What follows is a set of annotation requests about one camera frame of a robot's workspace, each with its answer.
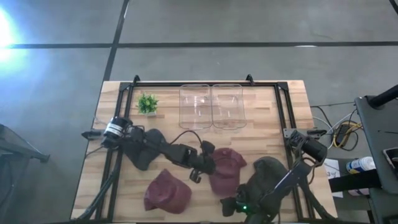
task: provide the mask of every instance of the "transparent bin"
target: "transparent bin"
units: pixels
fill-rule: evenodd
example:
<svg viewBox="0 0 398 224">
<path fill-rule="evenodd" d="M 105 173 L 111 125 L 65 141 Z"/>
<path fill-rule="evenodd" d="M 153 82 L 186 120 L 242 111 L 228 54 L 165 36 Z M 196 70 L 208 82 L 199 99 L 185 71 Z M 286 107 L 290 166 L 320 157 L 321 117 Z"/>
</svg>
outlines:
<svg viewBox="0 0 398 224">
<path fill-rule="evenodd" d="M 180 87 L 180 127 L 191 130 L 209 128 L 211 120 L 211 92 L 206 84 Z"/>
<path fill-rule="evenodd" d="M 243 89 L 239 84 L 218 84 L 212 89 L 213 124 L 216 128 L 235 130 L 247 124 Z"/>
</svg>

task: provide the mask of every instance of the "green plant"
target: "green plant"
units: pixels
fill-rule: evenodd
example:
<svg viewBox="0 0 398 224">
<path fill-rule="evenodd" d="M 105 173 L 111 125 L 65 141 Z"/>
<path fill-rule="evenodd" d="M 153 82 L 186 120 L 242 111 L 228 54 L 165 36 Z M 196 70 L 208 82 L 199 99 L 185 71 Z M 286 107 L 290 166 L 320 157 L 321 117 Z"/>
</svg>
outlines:
<svg viewBox="0 0 398 224">
<path fill-rule="evenodd" d="M 157 109 L 157 102 L 154 95 L 146 95 L 145 93 L 138 99 L 138 109 L 142 114 L 155 112 Z"/>
</svg>

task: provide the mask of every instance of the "gray floor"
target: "gray floor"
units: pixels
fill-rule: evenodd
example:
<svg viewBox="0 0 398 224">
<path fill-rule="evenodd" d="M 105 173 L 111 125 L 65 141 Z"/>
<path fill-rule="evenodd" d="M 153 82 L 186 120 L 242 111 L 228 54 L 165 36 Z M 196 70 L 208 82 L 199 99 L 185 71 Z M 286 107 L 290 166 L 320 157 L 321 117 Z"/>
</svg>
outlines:
<svg viewBox="0 0 398 224">
<path fill-rule="evenodd" d="M 3 0 L 0 24 L 8 21 L 8 29 L 0 29 L 16 44 L 111 43 L 122 3 Z M 121 35 L 121 42 L 397 40 L 398 15 L 387 0 L 131 0 Z M 109 51 L 0 49 L 0 123 L 51 154 L 48 164 L 30 163 L 8 223 L 69 219 L 87 145 L 80 133 L 93 122 Z M 119 49 L 110 79 L 232 80 L 248 73 L 302 79 L 311 105 L 323 105 L 397 84 L 397 58 L 398 47 Z M 325 108 L 332 123 L 353 110 Z M 322 118 L 316 109 L 313 114 Z M 353 152 L 329 152 L 335 158 L 368 154 L 362 134 Z M 339 215 L 357 220 L 349 208 L 338 204 Z"/>
</svg>

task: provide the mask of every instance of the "paper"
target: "paper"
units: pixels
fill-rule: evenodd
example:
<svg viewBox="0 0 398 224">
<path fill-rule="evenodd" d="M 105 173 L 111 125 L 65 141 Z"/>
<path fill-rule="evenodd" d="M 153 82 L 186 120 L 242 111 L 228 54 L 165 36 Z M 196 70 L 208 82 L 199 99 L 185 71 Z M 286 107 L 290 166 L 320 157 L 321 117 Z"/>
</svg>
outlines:
<svg viewBox="0 0 398 224">
<path fill-rule="evenodd" d="M 326 174 L 328 176 L 328 179 L 340 177 L 340 170 L 339 170 L 339 167 L 338 167 L 338 161 L 337 160 L 335 160 L 335 159 L 325 159 L 325 162 L 323 163 L 323 165 L 325 165 Z M 343 193 L 342 192 L 335 192 L 335 193 L 332 193 L 332 195 L 334 197 L 339 197 L 339 198 L 343 197 Z"/>
</svg>

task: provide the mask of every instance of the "red baseball cap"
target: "red baseball cap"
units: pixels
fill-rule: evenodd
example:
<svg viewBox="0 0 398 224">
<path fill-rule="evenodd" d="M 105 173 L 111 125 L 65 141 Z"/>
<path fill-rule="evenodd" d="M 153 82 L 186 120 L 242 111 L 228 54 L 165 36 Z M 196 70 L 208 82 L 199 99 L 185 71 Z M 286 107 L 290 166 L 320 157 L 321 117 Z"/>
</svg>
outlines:
<svg viewBox="0 0 398 224">
<path fill-rule="evenodd" d="M 144 197 L 145 211 L 160 208 L 180 214 L 191 200 L 191 188 L 164 169 L 148 186 Z"/>
<path fill-rule="evenodd" d="M 246 161 L 230 148 L 217 149 L 211 156 L 216 164 L 214 174 L 209 176 L 211 189 L 219 196 L 233 196 L 240 184 L 241 168 L 247 165 Z"/>
</svg>

